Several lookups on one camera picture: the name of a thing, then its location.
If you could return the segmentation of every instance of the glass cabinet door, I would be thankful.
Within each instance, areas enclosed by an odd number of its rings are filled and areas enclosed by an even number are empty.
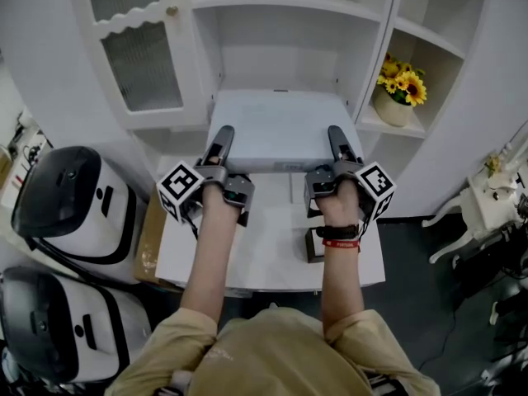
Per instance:
[[[101,40],[130,111],[182,107],[163,22],[145,22]]]

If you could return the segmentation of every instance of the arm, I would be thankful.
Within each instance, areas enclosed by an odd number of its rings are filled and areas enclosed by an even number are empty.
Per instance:
[[[327,226],[357,224],[357,189],[352,181],[343,181],[336,196],[316,202]],[[435,382],[413,368],[384,320],[375,311],[365,311],[358,256],[355,248],[325,248],[323,330],[327,342],[352,363],[398,378],[414,394],[440,395]]]
[[[150,396],[170,383],[174,371],[193,371],[215,343],[239,211],[224,203],[216,185],[205,187],[203,199],[195,260],[180,309],[156,327],[139,358],[120,374],[106,396]]]
[[[203,313],[218,323],[224,303],[229,253],[240,209],[224,202],[217,185],[206,186],[203,199],[204,215],[195,260],[180,306]]]
[[[337,195],[317,200],[327,226],[358,223],[357,189],[343,181]],[[358,272],[357,248],[325,247],[323,273],[323,330],[365,309]]]

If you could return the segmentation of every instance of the person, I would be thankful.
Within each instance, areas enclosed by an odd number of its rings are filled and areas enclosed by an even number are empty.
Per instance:
[[[357,224],[352,181],[316,202],[327,226]],[[106,396],[440,394],[413,368],[384,320],[365,310],[357,247],[325,247],[322,322],[295,309],[264,309],[231,320],[217,335],[239,210],[216,185],[204,188],[203,204],[180,308],[158,325]]]

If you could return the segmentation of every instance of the white box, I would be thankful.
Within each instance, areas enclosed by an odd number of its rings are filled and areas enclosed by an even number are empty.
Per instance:
[[[339,97],[330,93],[223,90],[214,107],[207,146],[224,125],[234,127],[230,172],[309,172],[334,158],[328,126],[339,126],[363,157],[356,128]]]

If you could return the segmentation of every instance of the flower pot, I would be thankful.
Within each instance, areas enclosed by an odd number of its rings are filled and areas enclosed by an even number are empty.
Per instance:
[[[385,90],[376,92],[373,102],[378,116],[389,125],[403,128],[411,120],[413,106],[396,102]]]

